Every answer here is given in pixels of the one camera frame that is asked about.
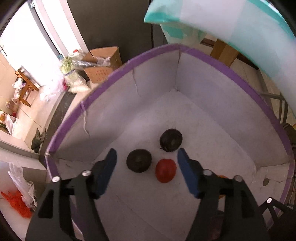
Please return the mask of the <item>red tomato front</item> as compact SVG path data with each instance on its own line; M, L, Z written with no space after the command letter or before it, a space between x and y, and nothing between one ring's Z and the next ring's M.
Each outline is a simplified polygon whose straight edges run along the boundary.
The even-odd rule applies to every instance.
M155 168L155 175L159 182L169 183L175 177L177 165L172 159L161 159Z

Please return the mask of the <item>dark plum with stem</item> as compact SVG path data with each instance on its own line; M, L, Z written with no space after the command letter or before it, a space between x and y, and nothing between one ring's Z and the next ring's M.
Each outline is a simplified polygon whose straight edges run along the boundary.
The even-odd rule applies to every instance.
M170 128L161 135L159 144L162 150L166 152L174 152L180 147L182 141L182 133L175 128Z

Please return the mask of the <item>dark plum front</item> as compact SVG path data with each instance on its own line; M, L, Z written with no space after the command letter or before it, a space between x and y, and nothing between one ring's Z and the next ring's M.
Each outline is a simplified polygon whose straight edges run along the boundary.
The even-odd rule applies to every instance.
M145 149L136 149L131 151L126 159L127 167L135 173L147 171L151 163L152 155Z

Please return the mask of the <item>orange tangerine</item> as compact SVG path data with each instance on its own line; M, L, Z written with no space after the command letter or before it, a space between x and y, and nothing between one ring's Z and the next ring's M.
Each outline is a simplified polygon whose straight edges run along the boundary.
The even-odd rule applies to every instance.
M219 179L228 179L228 177L224 175L218 175ZM223 198L226 196L227 192L227 181L219 181L219 199Z

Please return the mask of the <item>orange plastic bag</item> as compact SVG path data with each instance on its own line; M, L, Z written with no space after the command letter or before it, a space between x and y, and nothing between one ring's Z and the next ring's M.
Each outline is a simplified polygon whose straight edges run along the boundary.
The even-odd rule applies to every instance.
M22 199L22 194L17 190L16 192L8 192L8 194L1 191L1 195L9 202L11 207L15 209L23 218L31 218L32 212Z

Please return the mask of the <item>purple rimmed white box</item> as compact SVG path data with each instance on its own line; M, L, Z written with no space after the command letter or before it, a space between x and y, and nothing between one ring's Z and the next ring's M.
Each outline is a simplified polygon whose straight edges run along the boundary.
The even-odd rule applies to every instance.
M183 135L190 158L215 174L240 175L258 204L285 201L294 158L290 141L259 93L229 67L196 49L163 45L125 63L61 123L47 149L52 176L68 179L103 160L117 163L96 208L110 240L184 240L199 200L180 171L160 183L155 167L177 158L161 149L168 129ZM152 155L147 171L126 165L128 154Z

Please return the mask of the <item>wooden stool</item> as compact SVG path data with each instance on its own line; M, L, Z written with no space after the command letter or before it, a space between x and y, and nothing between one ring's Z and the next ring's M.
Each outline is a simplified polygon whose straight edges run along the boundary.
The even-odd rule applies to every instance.
M21 79L22 82L22 89L20 90L20 96L18 97L18 100L20 103L31 107L31 104L27 101L28 97L30 96L30 93L33 91L39 92L39 88L36 87L36 85L32 82L32 80L27 77L20 69L15 72L17 78Z

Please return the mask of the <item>brown cardboard box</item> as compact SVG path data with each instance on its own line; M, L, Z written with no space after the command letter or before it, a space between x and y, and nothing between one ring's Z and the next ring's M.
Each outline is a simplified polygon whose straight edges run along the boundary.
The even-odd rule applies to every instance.
M94 64L91 67L84 67L92 83L104 82L112 72L122 66L117 46L92 49L82 58L82 61Z

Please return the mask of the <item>teal checkered tablecloth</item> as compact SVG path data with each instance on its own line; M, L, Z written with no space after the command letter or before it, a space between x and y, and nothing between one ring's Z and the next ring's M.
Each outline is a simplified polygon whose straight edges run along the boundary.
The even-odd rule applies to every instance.
M268 1L152 1L144 22L221 39L262 69L295 109L295 35Z

